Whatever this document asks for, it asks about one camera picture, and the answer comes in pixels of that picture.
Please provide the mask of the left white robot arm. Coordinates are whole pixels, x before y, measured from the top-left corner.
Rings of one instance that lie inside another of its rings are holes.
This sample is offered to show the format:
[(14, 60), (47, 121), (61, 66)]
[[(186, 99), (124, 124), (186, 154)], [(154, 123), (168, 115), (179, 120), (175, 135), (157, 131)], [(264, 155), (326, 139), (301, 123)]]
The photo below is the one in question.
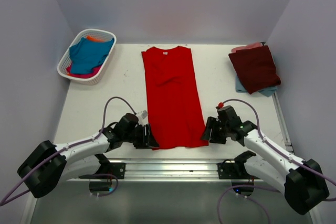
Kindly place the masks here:
[(40, 143), (17, 170), (35, 198), (49, 194), (56, 186), (69, 179), (90, 178), (117, 181), (118, 169), (105, 153), (131, 143), (136, 149), (156, 149), (151, 126), (140, 123), (139, 117), (125, 114), (92, 137), (55, 145)]

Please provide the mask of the red t shirt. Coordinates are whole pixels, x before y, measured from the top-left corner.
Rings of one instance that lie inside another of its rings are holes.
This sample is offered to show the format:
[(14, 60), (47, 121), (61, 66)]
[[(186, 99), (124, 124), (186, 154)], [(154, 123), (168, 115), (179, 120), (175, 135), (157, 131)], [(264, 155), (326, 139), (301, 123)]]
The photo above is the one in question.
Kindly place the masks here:
[(207, 146), (191, 49), (151, 47), (142, 59), (149, 124), (160, 149)]

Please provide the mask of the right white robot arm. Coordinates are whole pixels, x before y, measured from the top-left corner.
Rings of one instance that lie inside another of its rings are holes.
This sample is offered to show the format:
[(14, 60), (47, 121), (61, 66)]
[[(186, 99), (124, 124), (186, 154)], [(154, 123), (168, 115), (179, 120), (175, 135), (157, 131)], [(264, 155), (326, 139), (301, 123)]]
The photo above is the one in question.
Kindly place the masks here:
[(230, 105), (217, 107), (217, 117), (208, 117), (202, 139), (225, 144), (230, 138), (247, 151), (217, 164), (220, 179), (258, 178), (284, 195), (289, 206), (304, 215), (330, 193), (320, 165), (304, 160), (274, 143), (258, 123), (243, 122)]

